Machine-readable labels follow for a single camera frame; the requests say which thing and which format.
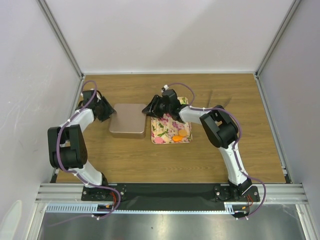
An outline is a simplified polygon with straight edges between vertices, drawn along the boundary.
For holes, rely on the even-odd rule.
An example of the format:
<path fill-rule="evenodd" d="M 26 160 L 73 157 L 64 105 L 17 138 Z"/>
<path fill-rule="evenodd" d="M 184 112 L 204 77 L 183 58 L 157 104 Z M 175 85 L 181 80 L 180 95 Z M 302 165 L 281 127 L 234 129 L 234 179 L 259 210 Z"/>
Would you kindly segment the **gold cookie tin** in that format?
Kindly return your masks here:
<path fill-rule="evenodd" d="M 110 134 L 114 138 L 121 139 L 143 139 L 146 137 L 146 131 L 110 131 Z"/>

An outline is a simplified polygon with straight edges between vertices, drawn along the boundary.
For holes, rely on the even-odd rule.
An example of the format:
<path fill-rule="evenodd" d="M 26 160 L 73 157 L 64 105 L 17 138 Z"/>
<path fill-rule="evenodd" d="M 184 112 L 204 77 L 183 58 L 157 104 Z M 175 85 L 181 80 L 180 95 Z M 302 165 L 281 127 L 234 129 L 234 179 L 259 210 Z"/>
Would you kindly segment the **metal tongs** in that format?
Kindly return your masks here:
<path fill-rule="evenodd" d="M 232 100 L 231 96 L 228 96 L 228 97 L 219 96 L 219 95 L 216 95 L 213 90 L 211 90 L 206 107 L 211 108 L 219 105 L 225 108 L 231 102 L 231 100 Z"/>

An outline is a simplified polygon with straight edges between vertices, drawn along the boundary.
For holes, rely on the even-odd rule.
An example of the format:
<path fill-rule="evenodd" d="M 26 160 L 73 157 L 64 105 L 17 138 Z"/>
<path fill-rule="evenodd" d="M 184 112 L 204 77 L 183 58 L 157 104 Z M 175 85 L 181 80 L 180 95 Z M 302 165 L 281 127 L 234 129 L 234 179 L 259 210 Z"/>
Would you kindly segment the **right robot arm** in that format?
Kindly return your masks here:
<path fill-rule="evenodd" d="M 182 104 L 173 89 L 163 89 L 161 95 L 153 96 L 142 112 L 158 119 L 168 114 L 180 123 L 201 125 L 210 143 L 218 148 L 222 155 L 227 168 L 231 197 L 242 201 L 248 196 L 252 180 L 245 171 L 238 149 L 240 127 L 223 106 L 199 108 Z"/>

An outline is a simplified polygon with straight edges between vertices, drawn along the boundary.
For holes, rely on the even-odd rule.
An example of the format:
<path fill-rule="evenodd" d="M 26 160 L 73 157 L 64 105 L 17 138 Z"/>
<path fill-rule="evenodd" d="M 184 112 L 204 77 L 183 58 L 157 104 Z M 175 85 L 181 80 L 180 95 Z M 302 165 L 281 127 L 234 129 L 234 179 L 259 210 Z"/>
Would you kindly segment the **pink tin lid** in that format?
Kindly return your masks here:
<path fill-rule="evenodd" d="M 116 103 L 116 113 L 111 115 L 109 131 L 141 132 L 146 130 L 147 117 L 142 110 L 143 103 Z"/>

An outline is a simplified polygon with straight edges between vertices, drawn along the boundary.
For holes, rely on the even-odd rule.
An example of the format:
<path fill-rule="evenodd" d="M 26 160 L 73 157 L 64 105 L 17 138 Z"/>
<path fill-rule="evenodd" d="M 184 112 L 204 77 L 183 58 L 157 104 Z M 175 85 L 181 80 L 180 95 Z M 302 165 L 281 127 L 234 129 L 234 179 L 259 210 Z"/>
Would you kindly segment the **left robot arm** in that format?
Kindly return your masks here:
<path fill-rule="evenodd" d="M 84 184 L 81 200 L 100 202 L 112 196 L 118 203 L 123 200 L 126 190 L 110 187 L 105 175 L 92 166 L 83 136 L 91 123 L 108 120 L 116 110 L 96 89 L 85 90 L 82 96 L 74 114 L 62 125 L 47 131 L 50 165 L 75 175 Z"/>

